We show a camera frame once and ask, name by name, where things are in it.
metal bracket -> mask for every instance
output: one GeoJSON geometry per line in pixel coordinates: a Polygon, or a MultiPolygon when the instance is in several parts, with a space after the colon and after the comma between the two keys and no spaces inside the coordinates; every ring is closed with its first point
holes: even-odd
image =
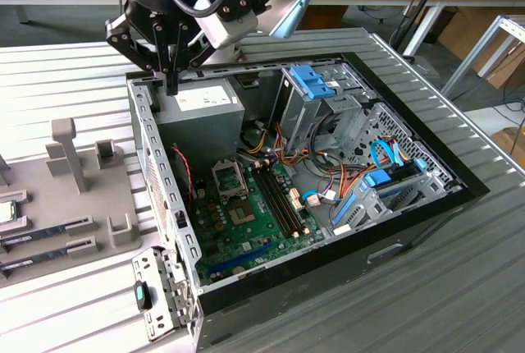
{"type": "Polygon", "coordinates": [[[150,341],[195,320],[195,302],[182,263],[176,261],[176,253],[160,247],[149,248],[133,258],[133,271],[141,286],[140,293],[136,294],[137,303],[139,310],[146,309],[144,322],[150,341]],[[143,296],[147,297],[147,308],[139,302],[143,296]]]}

yellow wire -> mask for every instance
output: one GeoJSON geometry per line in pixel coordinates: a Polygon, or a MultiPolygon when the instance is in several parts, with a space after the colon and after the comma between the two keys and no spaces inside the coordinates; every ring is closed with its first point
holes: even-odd
{"type": "Polygon", "coordinates": [[[261,137],[261,140],[259,141],[259,144],[248,151],[249,154],[256,154],[259,150],[261,150],[261,148],[263,147],[264,145],[264,139],[266,138],[266,134],[268,133],[268,130],[265,130],[262,132],[262,137],[261,137]]]}

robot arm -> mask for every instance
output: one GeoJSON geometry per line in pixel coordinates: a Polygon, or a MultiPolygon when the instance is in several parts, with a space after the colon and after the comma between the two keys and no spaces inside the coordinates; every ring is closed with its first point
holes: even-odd
{"type": "Polygon", "coordinates": [[[201,66],[216,50],[248,33],[262,30],[275,36],[291,35],[308,2],[127,0],[124,14],[106,24],[107,42],[142,70],[162,77],[167,93],[173,95],[181,72],[201,66]],[[135,42],[131,28],[154,45],[155,52],[135,42]]]}

red wire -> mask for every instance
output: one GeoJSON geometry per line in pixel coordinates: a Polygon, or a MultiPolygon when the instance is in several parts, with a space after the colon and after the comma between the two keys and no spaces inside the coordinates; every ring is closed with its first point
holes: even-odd
{"type": "Polygon", "coordinates": [[[189,164],[186,157],[182,154],[180,150],[178,150],[175,146],[171,147],[171,150],[175,151],[180,158],[182,158],[182,161],[184,162],[184,165],[186,167],[186,172],[188,173],[188,183],[189,183],[189,193],[188,193],[188,210],[191,212],[191,192],[193,190],[194,184],[191,181],[191,171],[189,170],[189,164]]]}

floor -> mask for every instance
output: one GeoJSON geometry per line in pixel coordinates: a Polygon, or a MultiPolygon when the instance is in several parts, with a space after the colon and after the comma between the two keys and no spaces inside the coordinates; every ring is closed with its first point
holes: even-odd
{"type": "MultiPolygon", "coordinates": [[[[104,22],[118,16],[118,7],[112,6],[29,6],[25,9],[31,20],[29,25],[18,23],[13,7],[0,7],[0,47],[104,41],[104,22]]],[[[388,40],[401,18],[399,7],[369,7],[366,13],[357,7],[351,7],[345,15],[344,23],[348,27],[363,27],[388,40]],[[382,17],[385,20],[381,24],[378,19],[371,16],[382,17]]],[[[440,74],[439,79],[431,79],[438,89],[461,63],[456,56],[438,43],[423,44],[418,50],[418,55],[426,58],[440,74]]],[[[479,77],[476,73],[470,71],[455,93],[473,87],[478,81],[479,77]]],[[[525,97],[525,85],[511,89],[508,94],[511,95],[508,100],[525,97]]],[[[471,111],[491,107],[502,101],[501,91],[483,81],[475,90],[458,99],[456,104],[464,111],[471,111]],[[468,97],[473,94],[476,95],[475,98],[468,97]]]]}

